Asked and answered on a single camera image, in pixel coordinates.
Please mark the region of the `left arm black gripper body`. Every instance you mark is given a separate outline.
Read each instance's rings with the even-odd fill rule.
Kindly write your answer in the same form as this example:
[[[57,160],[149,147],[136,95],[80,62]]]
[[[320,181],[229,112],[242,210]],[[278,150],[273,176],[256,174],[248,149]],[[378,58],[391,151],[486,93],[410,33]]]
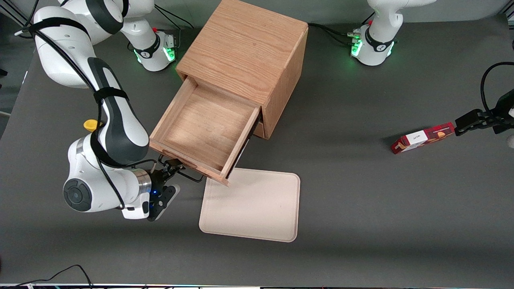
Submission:
[[[512,89],[499,98],[496,106],[492,110],[493,116],[496,119],[496,124],[493,126],[495,134],[500,134],[514,128],[514,118],[510,115],[513,108],[514,90]]]

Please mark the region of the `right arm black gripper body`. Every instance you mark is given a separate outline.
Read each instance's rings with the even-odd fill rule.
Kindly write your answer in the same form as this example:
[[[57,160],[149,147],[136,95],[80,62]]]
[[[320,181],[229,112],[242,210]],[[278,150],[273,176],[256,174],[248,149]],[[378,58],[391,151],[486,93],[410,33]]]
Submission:
[[[152,188],[149,193],[149,216],[147,220],[156,221],[162,216],[169,204],[175,199],[180,192],[180,186],[177,184],[166,185],[168,180],[162,180],[161,170],[149,173],[152,181]]]

